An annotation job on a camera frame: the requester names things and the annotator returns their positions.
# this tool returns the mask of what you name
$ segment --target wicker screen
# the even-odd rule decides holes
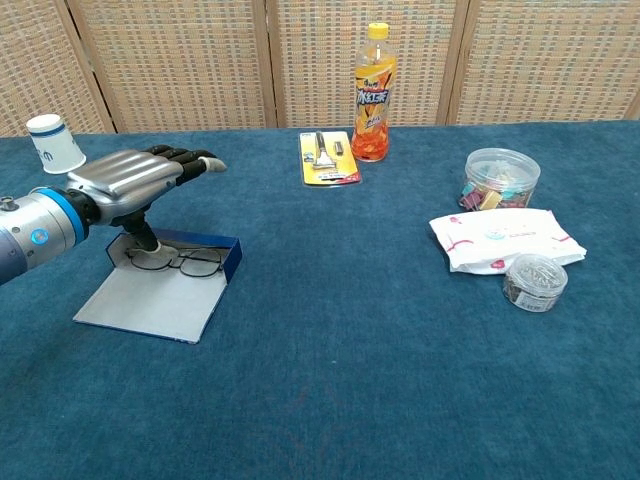
[[[451,122],[625,115],[640,81],[639,0],[478,1]]]
[[[261,72],[258,51],[268,54],[266,25],[251,0],[69,4],[118,131],[267,124],[264,96],[273,92],[270,79],[262,86],[270,71]]]
[[[0,3],[0,136],[57,113],[73,132],[113,131],[64,1]]]
[[[435,123],[455,0],[267,0],[278,124],[350,126],[354,60],[367,24],[390,26],[398,53],[391,120]]]

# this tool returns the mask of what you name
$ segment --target white package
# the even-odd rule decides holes
[[[505,273],[523,253],[545,255],[567,265],[584,260],[587,253],[550,210],[498,208],[447,215],[429,225],[449,256],[452,272]]]

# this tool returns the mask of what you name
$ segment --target robotic hand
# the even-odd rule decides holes
[[[160,244],[144,218],[151,202],[206,171],[226,169],[206,150],[157,145],[77,168],[67,174],[65,189],[0,198],[0,285],[70,250],[94,224],[122,226],[140,249],[157,251]]]

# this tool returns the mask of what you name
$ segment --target blue carpet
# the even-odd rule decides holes
[[[640,123],[391,132],[328,190],[302,185],[299,130],[76,136],[91,159],[215,152],[229,170],[148,219],[244,258],[196,346],[71,321],[112,227],[0,287],[0,478],[640,478]],[[530,206],[588,250],[549,313],[450,274],[427,226],[482,147],[536,159]],[[63,184],[28,138],[0,159],[2,194]]]

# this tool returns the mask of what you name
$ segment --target plastic container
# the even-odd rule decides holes
[[[356,122],[353,156],[378,162],[389,151],[389,102],[396,79],[397,57],[386,44],[389,25],[369,24],[369,40],[356,54]]]
[[[567,286],[567,272],[544,255],[517,257],[504,278],[503,292],[511,303],[529,312],[546,312]]]
[[[540,166],[527,155],[504,148],[471,152],[458,201],[464,209],[525,208],[540,177]]]

